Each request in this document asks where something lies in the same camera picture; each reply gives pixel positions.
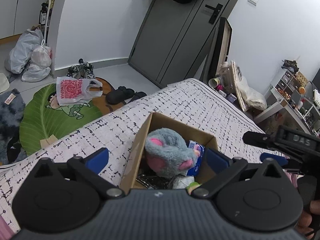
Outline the person's right hand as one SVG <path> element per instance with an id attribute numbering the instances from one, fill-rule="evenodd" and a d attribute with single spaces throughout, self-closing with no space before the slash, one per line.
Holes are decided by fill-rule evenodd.
<path id="1" fill-rule="evenodd" d="M 319 200 L 313 200 L 309 206 L 309 212 L 305 210 L 302 212 L 295 229 L 303 235 L 306 239 L 312 239 L 316 232 L 319 232 L 319 225 L 312 228 L 312 215 L 319 216 L 320 203 Z"/>

